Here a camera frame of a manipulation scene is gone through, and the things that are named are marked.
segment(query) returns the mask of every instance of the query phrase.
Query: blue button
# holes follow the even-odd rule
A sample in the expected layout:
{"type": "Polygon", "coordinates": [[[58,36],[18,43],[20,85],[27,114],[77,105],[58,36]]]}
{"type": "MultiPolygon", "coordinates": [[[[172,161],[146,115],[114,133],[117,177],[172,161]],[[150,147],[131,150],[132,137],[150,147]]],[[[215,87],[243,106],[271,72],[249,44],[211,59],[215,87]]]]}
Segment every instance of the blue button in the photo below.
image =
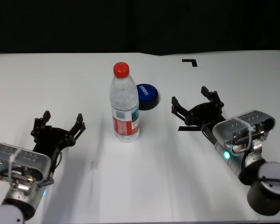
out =
{"type": "Polygon", "coordinates": [[[149,84],[137,85],[139,101],[150,101],[155,98],[156,89],[154,86],[149,84]]]}
{"type": "Polygon", "coordinates": [[[137,85],[139,96],[139,110],[150,110],[159,103],[159,94],[157,89],[149,84],[137,85]]]}

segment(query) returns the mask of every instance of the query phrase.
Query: white tabletop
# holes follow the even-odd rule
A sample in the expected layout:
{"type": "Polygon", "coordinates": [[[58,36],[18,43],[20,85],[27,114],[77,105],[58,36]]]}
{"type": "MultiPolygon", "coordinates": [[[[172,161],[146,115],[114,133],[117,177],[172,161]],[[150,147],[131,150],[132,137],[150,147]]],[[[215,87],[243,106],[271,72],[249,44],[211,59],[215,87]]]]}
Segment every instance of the white tabletop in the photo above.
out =
{"type": "MultiPolygon", "coordinates": [[[[256,109],[276,119],[263,144],[280,162],[280,51],[171,56],[119,54],[0,55],[0,142],[33,149],[34,118],[70,129],[82,113],[86,130],[67,148],[28,224],[268,221],[254,212],[240,183],[200,132],[178,132],[171,97],[191,109],[207,102],[201,86],[217,90],[228,118],[256,109]],[[198,67],[182,63],[195,58],[198,67]],[[161,100],[140,112],[140,136],[121,143],[112,127],[109,86],[124,61],[137,84],[154,85],[161,100]],[[98,162],[91,169],[91,162],[98,162]]],[[[0,204],[9,184],[0,182],[0,204]]]]}

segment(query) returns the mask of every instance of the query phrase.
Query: cable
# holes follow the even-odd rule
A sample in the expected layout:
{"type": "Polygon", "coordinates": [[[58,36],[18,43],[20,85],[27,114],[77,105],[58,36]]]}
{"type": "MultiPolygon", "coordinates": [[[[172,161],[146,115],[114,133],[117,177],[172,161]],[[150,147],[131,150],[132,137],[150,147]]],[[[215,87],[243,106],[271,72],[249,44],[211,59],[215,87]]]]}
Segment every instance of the cable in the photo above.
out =
{"type": "Polygon", "coordinates": [[[207,134],[204,132],[205,128],[208,126],[208,125],[211,125],[211,122],[209,123],[203,123],[202,126],[201,126],[201,132],[202,134],[210,141],[210,138],[207,136],[207,134]]]}
{"type": "Polygon", "coordinates": [[[280,179],[276,178],[258,178],[258,181],[264,181],[264,182],[280,182],[280,179]]]}
{"type": "MultiPolygon", "coordinates": [[[[14,167],[12,168],[12,171],[23,171],[22,167],[14,167]]],[[[0,175],[8,173],[8,168],[7,169],[2,169],[0,170],[0,175]]]]}
{"type": "Polygon", "coordinates": [[[250,149],[250,145],[251,145],[251,142],[252,142],[252,131],[253,131],[253,128],[251,127],[251,125],[248,122],[246,122],[246,121],[244,121],[244,120],[242,120],[240,118],[233,117],[233,119],[235,119],[235,120],[241,122],[242,124],[246,125],[248,127],[248,131],[249,131],[249,133],[248,133],[249,141],[248,141],[247,147],[245,149],[242,149],[242,150],[239,150],[239,151],[234,151],[233,148],[231,149],[233,153],[241,154],[241,153],[245,152],[246,150],[250,149]]]}
{"type": "Polygon", "coordinates": [[[59,151],[59,155],[60,155],[59,161],[58,161],[58,163],[57,163],[55,169],[59,166],[59,164],[60,164],[60,162],[61,162],[61,159],[62,159],[62,152],[59,151]]]}

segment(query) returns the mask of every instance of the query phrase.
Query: dark wall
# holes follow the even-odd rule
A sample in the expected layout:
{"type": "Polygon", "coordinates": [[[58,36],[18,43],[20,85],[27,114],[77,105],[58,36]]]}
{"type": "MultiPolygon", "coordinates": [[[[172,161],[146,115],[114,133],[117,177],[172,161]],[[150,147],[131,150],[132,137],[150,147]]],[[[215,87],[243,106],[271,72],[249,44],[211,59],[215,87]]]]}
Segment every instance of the dark wall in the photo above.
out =
{"type": "Polygon", "coordinates": [[[0,0],[0,53],[280,49],[280,0],[0,0]]]}

